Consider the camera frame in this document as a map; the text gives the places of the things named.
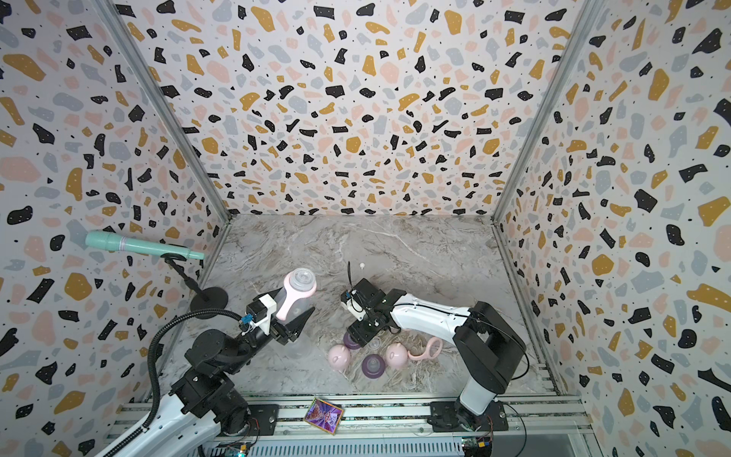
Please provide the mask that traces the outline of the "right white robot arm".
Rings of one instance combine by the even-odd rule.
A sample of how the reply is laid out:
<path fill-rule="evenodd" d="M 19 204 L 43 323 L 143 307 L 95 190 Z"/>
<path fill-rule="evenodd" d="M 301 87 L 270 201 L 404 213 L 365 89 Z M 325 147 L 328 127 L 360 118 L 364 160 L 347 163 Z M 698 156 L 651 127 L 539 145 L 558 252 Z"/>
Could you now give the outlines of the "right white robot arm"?
<path fill-rule="evenodd" d="M 506 392 L 527 357 L 525 342 L 487 302 L 471 308 L 447 306 L 402 289 L 384 292 L 363 279 L 341 294 L 341 305 L 355 317 L 348 335 L 362 348 L 387 329 L 420 331 L 457 348 L 468 382 L 453 403 L 432 404 L 429 422 L 436 430 L 487 426 L 490 405 Z"/>

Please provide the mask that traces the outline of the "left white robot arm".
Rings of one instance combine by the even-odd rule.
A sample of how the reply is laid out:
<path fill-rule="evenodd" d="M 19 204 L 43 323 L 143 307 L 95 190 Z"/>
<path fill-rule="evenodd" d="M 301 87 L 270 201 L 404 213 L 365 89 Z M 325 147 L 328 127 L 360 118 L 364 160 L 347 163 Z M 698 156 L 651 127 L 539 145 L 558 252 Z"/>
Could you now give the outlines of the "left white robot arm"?
<path fill-rule="evenodd" d="M 148 415 L 99 452 L 101 456 L 185 456 L 219 436 L 234 443 L 272 436 L 279 407 L 251 405 L 230 379 L 274 338 L 264 331 L 231 337 L 218 329 L 199 334 L 187 353 L 190 368 L 160 388 L 154 356 L 148 358 L 152 405 Z"/>

